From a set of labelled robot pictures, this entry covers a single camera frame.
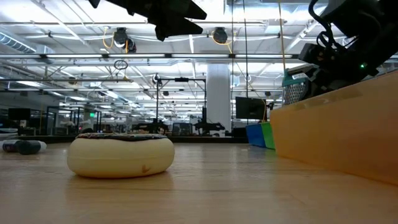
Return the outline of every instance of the blue bin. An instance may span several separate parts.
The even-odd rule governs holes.
[[[266,147],[264,135],[262,133],[261,124],[250,124],[246,126],[246,134],[249,144],[258,147]]]

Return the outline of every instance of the pillar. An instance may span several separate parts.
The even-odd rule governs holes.
[[[231,81],[228,64],[207,65],[207,122],[220,122],[231,132]],[[224,137],[225,131],[212,131]]]
[[[84,130],[86,128],[94,129],[94,124],[96,123],[96,119],[91,116],[91,114],[95,114],[94,108],[92,106],[85,106],[83,112],[83,123],[81,122],[81,129]]]

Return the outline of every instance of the wooden tabletop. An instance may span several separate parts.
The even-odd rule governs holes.
[[[68,144],[0,152],[0,223],[398,223],[398,187],[242,144],[176,144],[162,174],[75,176]]]

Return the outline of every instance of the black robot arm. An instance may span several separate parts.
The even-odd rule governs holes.
[[[329,0],[318,16],[312,0],[308,11],[325,31],[317,37],[317,44],[305,44],[299,59],[316,65],[306,74],[312,85],[324,93],[375,76],[377,67],[398,52],[398,17],[392,9],[396,0]],[[331,24],[347,38],[340,45],[333,38]]]
[[[207,14],[192,0],[107,0],[127,13],[140,14],[156,26],[156,37],[164,41],[173,35],[201,34],[203,29],[186,18],[206,19]],[[100,0],[89,0],[97,8]]]

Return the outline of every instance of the monitor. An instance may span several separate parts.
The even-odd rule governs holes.
[[[236,97],[236,118],[267,119],[265,100],[259,98]]]
[[[9,108],[8,119],[13,121],[30,120],[30,109],[28,108]]]

